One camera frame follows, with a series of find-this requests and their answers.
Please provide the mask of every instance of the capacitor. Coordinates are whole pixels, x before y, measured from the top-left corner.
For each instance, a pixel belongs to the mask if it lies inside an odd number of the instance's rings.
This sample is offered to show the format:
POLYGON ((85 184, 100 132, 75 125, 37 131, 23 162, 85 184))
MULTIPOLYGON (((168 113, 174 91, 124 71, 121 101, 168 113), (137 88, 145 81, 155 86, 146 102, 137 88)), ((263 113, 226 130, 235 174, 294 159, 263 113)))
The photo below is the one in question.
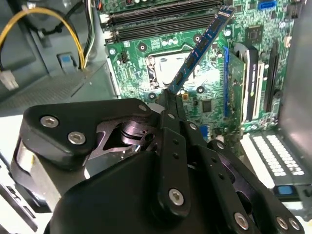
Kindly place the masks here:
POLYGON ((260 54, 260 56, 261 56, 262 58, 264 58, 266 55, 267 55, 267 53, 266 53, 265 51, 262 51, 261 54, 260 54))
POLYGON ((230 29, 224 30, 224 36, 229 37, 232 34, 232 31, 230 29))
POLYGON ((280 99, 283 96, 283 91, 279 90, 279 89, 275 89, 274 90, 274 98, 276 99, 280 99))
POLYGON ((282 21, 282 22, 280 22, 280 23, 278 24, 278 27, 279 27, 279 28, 285 28, 285 26, 286 26, 286 23, 285 23, 284 21, 282 21))
POLYGON ((218 51, 218 52, 216 53, 216 55, 218 56, 218 58, 219 58, 219 59, 223 57, 223 55, 222 55, 222 52, 221 52, 221 51, 218 51))

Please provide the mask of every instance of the metal screw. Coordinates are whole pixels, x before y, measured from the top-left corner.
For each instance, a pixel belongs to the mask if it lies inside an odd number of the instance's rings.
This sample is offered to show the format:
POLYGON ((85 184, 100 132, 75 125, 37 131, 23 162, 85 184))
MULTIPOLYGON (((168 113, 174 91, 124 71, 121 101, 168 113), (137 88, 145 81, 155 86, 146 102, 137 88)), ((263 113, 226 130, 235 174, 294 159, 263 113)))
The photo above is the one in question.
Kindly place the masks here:
POLYGON ((296 223, 296 221, 293 218, 289 218, 288 220, 291 223, 293 228, 295 228, 297 231, 300 230, 300 226, 296 223))
POLYGON ((220 142, 217 142, 216 145, 217 145, 220 149, 224 149, 224 146, 223 146, 220 142))
POLYGON ((147 111, 147 109, 146 109, 145 106, 139 105, 138 107, 139 107, 141 110, 143 110, 143 111, 147 111))
POLYGON ((169 198, 177 206, 182 206, 184 203, 184 197, 178 189, 171 189, 169 191, 169 198))
POLYGON ((173 115, 171 115, 170 113, 168 114, 168 116, 170 117, 170 118, 175 118, 173 115))
POLYGON ((116 50, 110 49, 110 50, 109 50, 109 53, 110 53, 110 55, 114 55, 114 54, 116 53, 116 50))
POLYGON ((68 134, 68 140, 74 145, 82 145, 86 142, 86 137, 80 132, 72 132, 68 134))
POLYGON ((52 116, 44 116, 40 119, 40 123, 47 128, 55 128, 58 126, 59 121, 52 116))
POLYGON ((248 230, 249 224, 247 222, 247 219, 239 212, 236 212, 234 214, 234 218, 236 223, 244 230, 248 230))
POLYGON ((285 229, 285 230, 288 229, 287 223, 281 217, 276 217, 276 221, 282 227, 282 229, 285 229))
POLYGON ((195 125, 195 124, 193 124, 193 123, 190 123, 190 127, 191 127, 192 129, 194 129, 194 130, 196 130, 196 129, 197 129, 196 125, 195 125))

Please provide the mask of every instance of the white connector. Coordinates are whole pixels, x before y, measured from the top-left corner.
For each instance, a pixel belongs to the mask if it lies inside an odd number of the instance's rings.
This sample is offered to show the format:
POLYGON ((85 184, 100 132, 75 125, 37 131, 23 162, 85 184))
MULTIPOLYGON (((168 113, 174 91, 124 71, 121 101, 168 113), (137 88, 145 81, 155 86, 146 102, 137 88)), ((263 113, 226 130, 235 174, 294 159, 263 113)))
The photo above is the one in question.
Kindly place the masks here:
POLYGON ((11 71, 0 72, 0 80, 8 90, 15 90, 19 85, 15 81, 15 77, 11 71))

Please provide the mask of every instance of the blue ram stick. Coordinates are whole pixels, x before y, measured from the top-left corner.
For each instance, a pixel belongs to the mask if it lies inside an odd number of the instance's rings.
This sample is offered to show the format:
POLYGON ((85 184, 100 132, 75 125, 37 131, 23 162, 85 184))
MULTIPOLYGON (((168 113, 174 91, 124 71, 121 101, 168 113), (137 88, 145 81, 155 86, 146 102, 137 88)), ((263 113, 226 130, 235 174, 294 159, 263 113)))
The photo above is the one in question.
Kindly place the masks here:
POLYGON ((223 95, 224 95, 224 117, 229 117, 229 62, 230 51, 224 46, 224 77, 223 77, 223 95))
POLYGON ((199 42, 186 58, 175 78, 168 86, 168 89, 172 93, 177 94, 177 92, 182 88, 184 82, 187 81, 205 52, 209 49, 214 40, 218 37, 219 33, 229 22, 234 14, 234 11, 235 8, 233 6, 222 6, 220 8, 219 12, 214 16, 214 20, 201 36, 199 42))

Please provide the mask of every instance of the metal panel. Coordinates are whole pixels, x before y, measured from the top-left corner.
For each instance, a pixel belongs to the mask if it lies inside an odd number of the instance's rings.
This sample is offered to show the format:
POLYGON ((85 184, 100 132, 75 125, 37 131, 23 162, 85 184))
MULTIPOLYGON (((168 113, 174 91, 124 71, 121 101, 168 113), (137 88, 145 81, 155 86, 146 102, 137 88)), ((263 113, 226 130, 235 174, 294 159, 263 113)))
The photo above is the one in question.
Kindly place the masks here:
POLYGON ((113 99, 107 64, 71 75, 45 76, 0 104, 0 117, 20 115, 34 105, 113 99))
POLYGON ((302 153, 303 162, 312 168, 312 2, 307 1, 295 21, 288 61, 280 127, 302 153))

